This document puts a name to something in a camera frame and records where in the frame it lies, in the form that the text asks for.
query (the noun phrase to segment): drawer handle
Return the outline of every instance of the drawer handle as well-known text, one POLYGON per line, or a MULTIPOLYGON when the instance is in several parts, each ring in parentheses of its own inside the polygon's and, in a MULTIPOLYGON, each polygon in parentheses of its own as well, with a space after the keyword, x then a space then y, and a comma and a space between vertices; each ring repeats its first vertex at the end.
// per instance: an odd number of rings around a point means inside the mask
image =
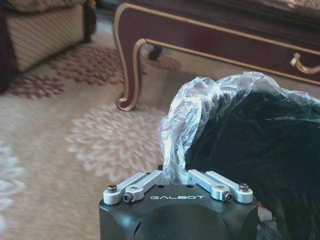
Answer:
POLYGON ((317 74, 320 73, 320 66, 316 66, 316 67, 306 67, 304 65, 302 65, 302 63, 300 62, 300 54, 299 53, 295 53, 293 55, 293 58, 291 60, 291 65, 294 66, 295 68, 297 68, 300 72, 304 73, 304 74, 317 74))

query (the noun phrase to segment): patterned rug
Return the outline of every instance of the patterned rug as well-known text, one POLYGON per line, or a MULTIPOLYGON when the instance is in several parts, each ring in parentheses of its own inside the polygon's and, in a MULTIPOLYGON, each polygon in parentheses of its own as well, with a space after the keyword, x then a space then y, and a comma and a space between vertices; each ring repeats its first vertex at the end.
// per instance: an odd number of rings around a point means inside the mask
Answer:
MULTIPOLYGON (((0 239, 99 240, 98 203, 111 183, 162 162, 157 127, 179 87, 245 68, 165 50, 141 50, 142 95, 115 106, 124 76, 110 25, 16 78, 0 96, 0 239)), ((275 77, 320 97, 320 88, 275 77)))

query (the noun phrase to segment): black screw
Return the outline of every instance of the black screw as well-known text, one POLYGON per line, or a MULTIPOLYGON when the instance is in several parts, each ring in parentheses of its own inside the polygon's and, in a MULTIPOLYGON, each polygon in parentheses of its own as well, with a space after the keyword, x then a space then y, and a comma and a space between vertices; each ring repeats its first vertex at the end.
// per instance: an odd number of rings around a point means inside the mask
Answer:
POLYGON ((228 192, 227 194, 224 195, 224 200, 226 202, 230 202, 232 199, 234 199, 234 196, 232 195, 231 192, 228 192))
POLYGON ((128 204, 132 201, 132 199, 134 199, 134 196, 130 192, 128 192, 128 193, 123 194, 122 199, 125 203, 128 204))
POLYGON ((240 184, 239 184, 239 190, 242 191, 242 192, 248 192, 248 191, 249 191, 249 186, 248 186, 248 184, 240 183, 240 184))
POLYGON ((115 193, 117 191, 117 185, 115 184, 110 184, 108 185, 108 188, 107 188, 107 192, 108 193, 115 193))

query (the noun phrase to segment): silver metal bracket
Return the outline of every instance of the silver metal bracket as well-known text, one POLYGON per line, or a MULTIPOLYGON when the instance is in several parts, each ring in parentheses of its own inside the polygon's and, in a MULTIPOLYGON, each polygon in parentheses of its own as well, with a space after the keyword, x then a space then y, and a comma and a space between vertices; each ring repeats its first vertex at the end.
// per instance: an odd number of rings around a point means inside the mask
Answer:
MULTIPOLYGON (((215 200, 228 202, 234 198, 243 204, 253 201, 253 191, 246 184, 237 184, 214 171, 202 173, 192 169, 187 174, 188 184, 199 185, 215 200)), ((125 203, 133 203, 143 199, 145 192, 154 185, 163 182, 163 173, 160 170, 150 174, 138 172, 118 185, 110 184, 103 192, 103 201, 107 205, 118 204, 121 200, 125 203)))
POLYGON ((125 188, 125 193, 122 199, 126 203, 133 203, 141 200, 145 196, 145 192, 152 188, 154 185, 159 184, 163 174, 162 171, 156 170, 148 174, 144 179, 139 182, 129 185, 125 188))
POLYGON ((108 205, 113 205, 113 204, 119 203, 125 193, 126 187, 130 186, 132 184, 135 184, 136 182, 143 179, 146 175, 147 174, 145 174, 144 172, 138 172, 135 175, 129 177, 127 180, 118 184, 116 186, 116 190, 114 192, 110 192, 110 191, 108 191, 108 189, 106 189, 103 192, 104 203, 108 204, 108 205))
POLYGON ((205 175, 213 179, 214 181, 217 181, 218 183, 227 185, 230 188, 234 199, 238 203, 241 203, 241 204, 252 203, 254 199, 254 192, 249 188, 248 185, 244 183, 237 184, 214 171, 207 171, 205 175))
POLYGON ((215 200, 229 202, 233 199, 230 188, 226 184, 214 181, 195 169, 188 171, 188 184, 199 185, 208 191, 215 200))

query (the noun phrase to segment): wooden coffee table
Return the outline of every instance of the wooden coffee table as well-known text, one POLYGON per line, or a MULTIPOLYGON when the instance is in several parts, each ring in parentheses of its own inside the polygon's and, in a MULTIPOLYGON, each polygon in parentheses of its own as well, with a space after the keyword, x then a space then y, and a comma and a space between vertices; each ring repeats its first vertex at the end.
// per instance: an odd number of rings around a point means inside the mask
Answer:
POLYGON ((141 88, 143 43, 320 85, 320 12, 268 0, 130 0, 115 14, 125 78, 117 101, 129 111, 141 88))

